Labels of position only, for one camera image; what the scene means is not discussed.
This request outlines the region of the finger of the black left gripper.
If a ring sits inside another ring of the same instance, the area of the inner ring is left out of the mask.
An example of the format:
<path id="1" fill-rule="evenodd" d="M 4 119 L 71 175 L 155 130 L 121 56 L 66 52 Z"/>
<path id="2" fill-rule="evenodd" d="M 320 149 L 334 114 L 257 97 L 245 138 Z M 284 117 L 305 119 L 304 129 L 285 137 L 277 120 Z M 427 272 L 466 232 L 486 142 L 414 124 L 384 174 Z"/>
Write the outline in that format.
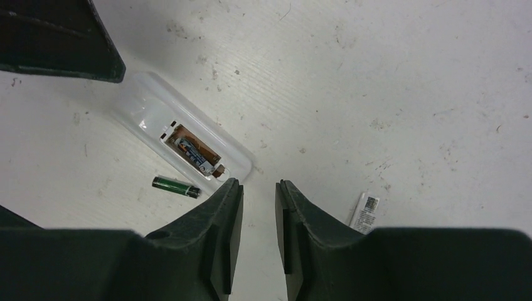
<path id="1" fill-rule="evenodd" d="M 1 70 L 120 83 L 126 67 L 92 1 L 1 1 Z"/>

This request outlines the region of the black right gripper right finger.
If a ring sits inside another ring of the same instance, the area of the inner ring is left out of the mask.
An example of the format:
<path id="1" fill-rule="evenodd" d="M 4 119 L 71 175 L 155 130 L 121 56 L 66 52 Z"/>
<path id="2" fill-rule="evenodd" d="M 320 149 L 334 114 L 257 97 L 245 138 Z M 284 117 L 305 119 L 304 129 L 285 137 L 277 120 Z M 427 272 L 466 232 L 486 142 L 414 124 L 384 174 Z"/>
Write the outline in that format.
<path id="1" fill-rule="evenodd" d="M 290 181 L 275 188 L 289 300 L 530 300 L 531 239 L 516 230 L 358 233 Z"/>

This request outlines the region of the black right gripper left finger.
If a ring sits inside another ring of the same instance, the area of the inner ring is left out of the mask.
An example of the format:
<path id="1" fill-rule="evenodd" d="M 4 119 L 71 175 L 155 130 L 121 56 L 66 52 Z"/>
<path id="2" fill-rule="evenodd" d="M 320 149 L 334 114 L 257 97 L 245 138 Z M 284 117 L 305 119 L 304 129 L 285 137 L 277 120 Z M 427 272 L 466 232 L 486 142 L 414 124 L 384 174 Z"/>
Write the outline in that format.
<path id="1" fill-rule="evenodd" d="M 240 246 L 243 186 L 141 236 L 44 229 L 1 209 L 2 300 L 227 300 Z"/>

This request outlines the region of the green AAA battery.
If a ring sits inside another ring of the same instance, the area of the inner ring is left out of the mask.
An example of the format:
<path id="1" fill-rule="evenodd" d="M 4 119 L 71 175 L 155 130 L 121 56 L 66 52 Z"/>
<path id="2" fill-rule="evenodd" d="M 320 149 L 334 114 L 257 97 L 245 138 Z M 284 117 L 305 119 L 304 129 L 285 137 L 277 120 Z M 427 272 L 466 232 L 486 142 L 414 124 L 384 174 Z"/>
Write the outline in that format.
<path id="1" fill-rule="evenodd" d="M 152 187 L 194 199 L 197 199 L 201 195 L 201 189 L 192 184 L 162 176 L 156 176 L 152 180 Z"/>

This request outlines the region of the blue AAA battery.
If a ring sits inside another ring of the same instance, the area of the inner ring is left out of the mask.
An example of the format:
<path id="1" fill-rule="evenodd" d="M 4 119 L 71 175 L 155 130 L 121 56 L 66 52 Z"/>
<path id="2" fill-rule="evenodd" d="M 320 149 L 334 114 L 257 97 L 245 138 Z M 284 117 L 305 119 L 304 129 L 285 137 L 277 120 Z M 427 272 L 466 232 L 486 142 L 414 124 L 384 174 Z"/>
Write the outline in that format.
<path id="1" fill-rule="evenodd" d="M 206 157 L 186 138 L 179 138 L 175 142 L 176 147 L 186 156 L 186 158 L 196 167 L 204 176 L 210 176 L 215 170 Z"/>

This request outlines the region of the white remote control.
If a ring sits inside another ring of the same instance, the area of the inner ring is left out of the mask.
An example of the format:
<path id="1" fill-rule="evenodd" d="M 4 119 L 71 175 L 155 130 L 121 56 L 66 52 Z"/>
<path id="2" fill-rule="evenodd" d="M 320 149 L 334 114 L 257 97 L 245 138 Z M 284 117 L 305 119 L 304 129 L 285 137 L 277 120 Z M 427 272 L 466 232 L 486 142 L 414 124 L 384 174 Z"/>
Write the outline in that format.
<path id="1" fill-rule="evenodd" d="M 229 178 L 243 181 L 252 171 L 249 151 L 155 73 L 136 73 L 124 80 L 112 114 L 205 194 L 213 194 Z M 212 175 L 202 175 L 176 147 L 181 137 L 214 165 Z"/>

